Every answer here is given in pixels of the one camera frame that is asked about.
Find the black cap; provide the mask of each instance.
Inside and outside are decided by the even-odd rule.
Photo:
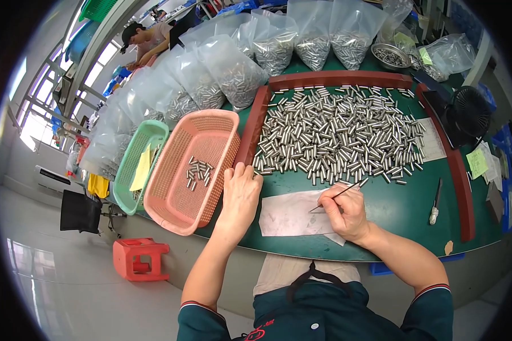
[[[142,24],[139,24],[138,22],[134,22],[134,23],[130,24],[129,26],[127,26],[123,30],[123,33],[121,34],[121,40],[123,41],[123,46],[120,50],[120,53],[122,53],[122,54],[125,53],[125,51],[127,50],[127,47],[129,46],[129,41],[130,41],[131,37],[134,36],[135,34],[137,34],[137,28],[140,28],[141,30],[146,29],[146,27],[144,27]]]

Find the metal bowl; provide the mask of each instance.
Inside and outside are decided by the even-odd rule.
[[[397,56],[402,58],[402,61],[404,62],[405,66],[396,66],[396,65],[390,64],[388,62],[385,62],[384,60],[382,60],[375,54],[376,49],[388,50],[388,51],[396,54]],[[392,46],[389,44],[373,44],[371,47],[371,50],[372,50],[372,54],[375,57],[375,59],[377,59],[379,61],[379,64],[387,70],[402,73],[403,71],[405,71],[407,68],[409,68],[411,66],[411,60],[409,59],[409,56],[404,51],[397,48],[396,46]]]

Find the green workbench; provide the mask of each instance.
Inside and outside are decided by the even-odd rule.
[[[344,70],[344,67],[334,54],[330,53],[324,70]],[[360,70],[382,71],[374,63],[373,58],[366,58]],[[309,71],[311,70],[299,58],[294,56],[284,74]],[[416,82],[414,82],[412,88],[413,92],[415,92],[415,87]],[[393,96],[395,99],[398,99],[398,107],[404,113],[409,112],[409,106],[415,118],[428,117],[416,100],[408,99],[398,93],[393,94]],[[231,110],[231,105],[227,104],[223,109]],[[238,132],[241,136],[250,110],[251,108],[249,107],[239,113],[240,123]],[[461,149],[463,156],[470,151],[468,149],[467,147]],[[466,158],[463,159],[465,167],[469,169]],[[492,222],[491,215],[485,205],[487,185],[482,177],[471,181],[476,236],[471,241],[463,243],[461,242],[457,198],[447,159],[424,163],[423,168],[423,171],[416,169],[413,172],[413,176],[403,179],[407,181],[405,186],[397,185],[394,182],[387,184],[382,176],[370,177],[370,180],[362,188],[368,219],[394,234],[420,243],[437,256],[445,256],[444,248],[449,241],[453,242],[453,252],[451,253],[453,255],[478,249],[501,239],[501,226]],[[439,206],[440,213],[436,224],[431,226],[428,223],[428,218],[440,177],[443,179],[442,196]],[[306,174],[302,171],[288,171],[284,174],[274,172],[273,175],[264,176],[264,185],[260,197],[318,190],[328,187],[327,183],[318,183],[317,186],[312,186],[311,181],[307,180]],[[258,224],[260,208],[261,202],[258,206],[256,218],[244,238],[239,242],[239,246],[269,253],[314,259],[379,261],[369,251],[350,242],[346,242],[341,247],[322,235],[262,237]],[[209,238],[221,210],[222,203],[219,201],[211,222],[205,228],[198,228],[195,234]],[[138,214],[149,218],[146,212],[138,212]]]

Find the air conditioner unit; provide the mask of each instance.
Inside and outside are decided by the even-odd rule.
[[[41,166],[34,166],[34,180],[40,187],[44,187],[42,192],[53,195],[49,190],[55,191],[57,194],[62,194],[65,189],[83,193],[84,189],[82,186],[75,182],[72,182],[69,178],[63,175],[59,175]]]

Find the embroidered logo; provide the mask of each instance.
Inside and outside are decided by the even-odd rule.
[[[253,332],[251,332],[247,338],[245,339],[245,341],[256,341],[256,340],[259,340],[261,339],[262,337],[264,337],[265,335],[265,330],[263,329],[260,329],[260,328],[263,328],[263,327],[267,327],[267,326],[271,326],[273,324],[273,322],[275,322],[275,319],[271,320],[271,321],[268,321],[266,322],[264,325],[261,325],[259,326],[258,328],[256,328],[256,330],[254,330]]]

